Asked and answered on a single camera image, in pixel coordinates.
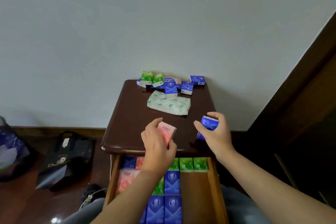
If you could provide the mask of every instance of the wooden drawer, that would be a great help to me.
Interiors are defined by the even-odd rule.
[[[115,156],[104,208],[114,199],[121,159]],[[180,173],[183,224],[229,223],[214,160],[208,165],[207,173]]]

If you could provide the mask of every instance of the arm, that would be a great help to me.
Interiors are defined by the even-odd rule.
[[[149,197],[176,154],[177,146],[170,140],[169,150],[164,146],[157,126],[162,118],[153,120],[141,133],[146,153],[141,172],[125,191],[102,211],[92,224],[138,223]]]
[[[217,112],[219,125],[207,130],[195,121],[218,161],[239,182],[272,223],[336,223],[336,210],[299,192],[237,153],[225,116]]]

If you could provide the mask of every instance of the blue pants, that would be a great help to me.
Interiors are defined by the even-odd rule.
[[[234,188],[221,185],[227,215],[231,224],[270,224],[255,202]],[[61,224],[89,224],[102,211],[104,198],[96,199],[64,219]]]

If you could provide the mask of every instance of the white cable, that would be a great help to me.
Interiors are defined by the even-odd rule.
[[[112,175],[112,154],[110,154],[110,180]]]
[[[102,191],[102,190],[107,190],[107,188],[103,188],[103,189],[97,190],[96,192],[93,192],[92,194],[90,194],[90,195],[87,197],[87,199],[84,200],[84,202],[82,203],[82,205],[81,205],[81,207],[79,208],[79,210],[82,208],[82,206],[83,206],[83,204],[84,204],[85,202],[88,202],[88,201],[90,201],[90,200],[93,198],[93,195],[94,195],[95,193],[100,192],[100,191]]]

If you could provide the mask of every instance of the hand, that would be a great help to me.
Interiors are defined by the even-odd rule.
[[[153,120],[146,126],[145,131],[141,133],[141,138],[146,149],[142,170],[153,171],[160,175],[160,179],[172,164],[177,149],[172,139],[169,142],[169,150],[165,147],[157,129],[158,124],[162,120],[162,118]]]
[[[231,132],[226,118],[219,112],[208,112],[209,116],[215,117],[219,120],[218,127],[211,131],[206,129],[199,121],[194,121],[195,128],[205,137],[209,148],[219,159],[220,156],[226,154],[228,151],[235,151],[231,141]]]

